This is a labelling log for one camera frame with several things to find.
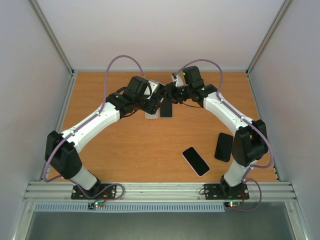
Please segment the white phone case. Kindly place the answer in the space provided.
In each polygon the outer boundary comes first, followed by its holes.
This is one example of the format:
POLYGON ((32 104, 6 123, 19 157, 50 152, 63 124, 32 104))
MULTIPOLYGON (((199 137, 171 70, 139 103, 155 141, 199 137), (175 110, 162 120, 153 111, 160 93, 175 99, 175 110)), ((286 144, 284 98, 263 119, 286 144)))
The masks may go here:
POLYGON ((159 117, 159 111, 157 110, 154 114, 145 113, 146 119, 157 119, 159 117))

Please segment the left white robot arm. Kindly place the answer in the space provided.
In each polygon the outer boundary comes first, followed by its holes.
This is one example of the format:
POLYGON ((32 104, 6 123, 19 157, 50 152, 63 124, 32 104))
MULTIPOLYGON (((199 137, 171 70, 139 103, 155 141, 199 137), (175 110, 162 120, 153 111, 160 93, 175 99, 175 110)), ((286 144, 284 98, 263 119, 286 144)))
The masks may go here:
POLYGON ((134 76, 128 85, 108 95, 92 114, 58 133, 48 134, 45 148, 46 166, 58 176, 76 184, 88 199, 96 199, 103 192, 101 181, 82 163, 79 153, 105 128, 138 110, 153 115, 162 101, 164 85, 134 76))

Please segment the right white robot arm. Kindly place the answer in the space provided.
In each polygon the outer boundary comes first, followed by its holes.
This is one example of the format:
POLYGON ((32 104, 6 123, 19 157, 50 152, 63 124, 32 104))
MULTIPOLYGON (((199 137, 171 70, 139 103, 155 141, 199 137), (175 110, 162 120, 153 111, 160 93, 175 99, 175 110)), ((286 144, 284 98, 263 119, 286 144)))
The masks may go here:
POLYGON ((165 87, 165 97, 173 104, 190 99, 214 114, 232 133, 232 163, 220 179, 220 191, 225 199, 234 197, 245 185, 249 171, 257 161, 271 152, 266 124, 253 120, 230 104, 212 84, 205 84, 197 66, 187 66, 171 75, 172 82, 165 87))

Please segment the black smartphone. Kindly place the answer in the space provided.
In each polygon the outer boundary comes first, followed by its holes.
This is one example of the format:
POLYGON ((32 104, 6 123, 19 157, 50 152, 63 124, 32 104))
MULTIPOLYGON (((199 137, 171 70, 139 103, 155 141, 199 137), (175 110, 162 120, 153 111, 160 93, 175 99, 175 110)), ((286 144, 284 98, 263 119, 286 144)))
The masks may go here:
POLYGON ((160 105, 160 117, 161 118, 172 118, 173 117, 173 106, 172 102, 167 98, 164 98, 160 105))

